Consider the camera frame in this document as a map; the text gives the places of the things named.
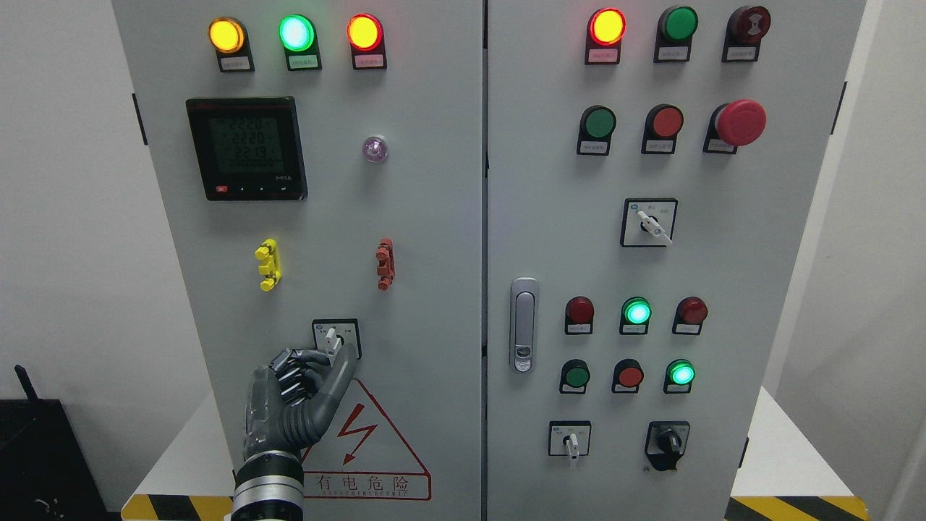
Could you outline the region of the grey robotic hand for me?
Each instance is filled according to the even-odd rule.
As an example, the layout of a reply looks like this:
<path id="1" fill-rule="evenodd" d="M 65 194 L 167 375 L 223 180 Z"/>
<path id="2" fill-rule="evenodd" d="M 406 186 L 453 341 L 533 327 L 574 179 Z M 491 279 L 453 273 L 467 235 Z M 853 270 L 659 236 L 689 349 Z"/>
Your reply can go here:
<path id="1" fill-rule="evenodd" d="M 318 350 L 282 350 L 252 373 L 242 455 L 297 454 L 318 443 L 333 422 L 358 360 L 357 346 L 341 345 L 333 357 Z"/>

